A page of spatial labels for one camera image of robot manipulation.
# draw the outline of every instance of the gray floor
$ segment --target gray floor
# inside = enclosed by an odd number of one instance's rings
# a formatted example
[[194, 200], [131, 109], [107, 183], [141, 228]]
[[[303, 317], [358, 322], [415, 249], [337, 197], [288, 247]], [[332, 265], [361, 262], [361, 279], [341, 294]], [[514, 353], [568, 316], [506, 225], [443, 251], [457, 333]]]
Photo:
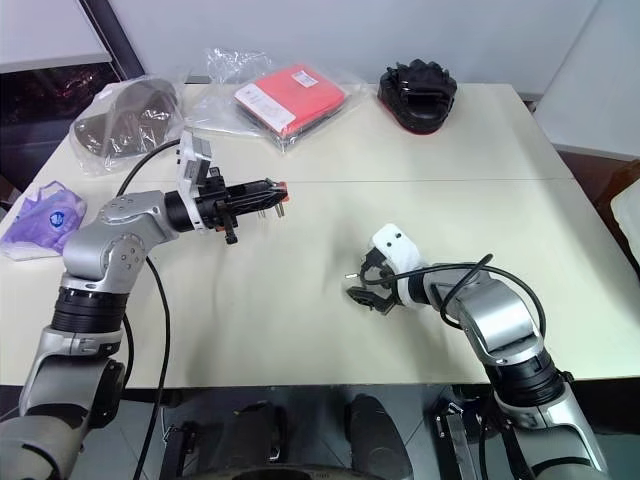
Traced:
[[[167, 427], [185, 420], [223, 424], [234, 410], [260, 400], [285, 407], [290, 430], [292, 463], [319, 463], [349, 466], [349, 444], [343, 434], [343, 407], [358, 393], [376, 396], [391, 415], [405, 442], [416, 480], [439, 479], [431, 432], [423, 421], [423, 411], [431, 408], [443, 394], [440, 386], [347, 386], [278, 387], [213, 389], [200, 393], [176, 409], [166, 409]], [[122, 402], [115, 421], [107, 428], [92, 432], [85, 442], [72, 480], [131, 478], [144, 439], [151, 407], [137, 402]], [[156, 479], [160, 472], [164, 444], [158, 422], [145, 462], [144, 478]], [[600, 436], [609, 461], [612, 478], [639, 478], [640, 437]], [[477, 447], [472, 446], [477, 461]], [[487, 444], [487, 463], [491, 479], [511, 478], [501, 441]], [[190, 470], [206, 466], [203, 458], [189, 459]]]

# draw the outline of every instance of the brown mask in plastic bag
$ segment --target brown mask in plastic bag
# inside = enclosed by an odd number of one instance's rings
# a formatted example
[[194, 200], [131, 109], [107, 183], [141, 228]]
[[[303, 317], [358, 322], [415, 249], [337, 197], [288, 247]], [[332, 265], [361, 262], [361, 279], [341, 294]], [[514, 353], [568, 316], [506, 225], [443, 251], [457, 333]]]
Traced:
[[103, 158], [139, 155], [164, 142], [177, 104], [169, 82], [141, 80], [125, 87], [109, 112], [77, 120], [75, 135], [84, 148]]

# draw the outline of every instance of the red box in plastic bag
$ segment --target red box in plastic bag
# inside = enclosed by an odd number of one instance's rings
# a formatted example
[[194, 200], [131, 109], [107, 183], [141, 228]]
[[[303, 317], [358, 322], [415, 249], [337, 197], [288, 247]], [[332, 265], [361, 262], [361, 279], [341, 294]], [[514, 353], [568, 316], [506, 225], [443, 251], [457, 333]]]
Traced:
[[335, 113], [346, 96], [308, 66], [294, 65], [245, 85], [234, 98], [284, 140]]

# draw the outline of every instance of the silver robot arm segment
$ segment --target silver robot arm segment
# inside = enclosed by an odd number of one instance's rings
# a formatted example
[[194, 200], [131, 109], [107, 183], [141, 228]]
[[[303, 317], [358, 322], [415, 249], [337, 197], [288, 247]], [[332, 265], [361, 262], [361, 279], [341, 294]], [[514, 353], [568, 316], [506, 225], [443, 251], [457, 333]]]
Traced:
[[206, 141], [185, 132], [181, 151], [178, 191], [116, 197], [65, 245], [66, 272], [20, 396], [20, 416], [0, 423], [0, 478], [68, 478], [90, 429], [115, 417], [125, 368], [110, 356], [120, 347], [127, 299], [153, 247], [196, 229], [223, 230], [235, 243], [237, 216], [271, 207], [283, 214], [283, 183], [227, 187], [209, 168]]
[[[416, 245], [392, 224], [374, 234], [370, 247], [357, 275], [363, 280], [371, 280], [370, 270], [384, 278], [428, 266]], [[382, 313], [394, 305], [430, 305], [440, 311], [469, 271], [424, 273], [390, 281], [376, 291], [363, 281], [347, 293]], [[458, 321], [494, 388], [512, 470], [521, 478], [609, 478], [595, 435], [520, 296], [481, 270], [455, 293], [446, 313]]]

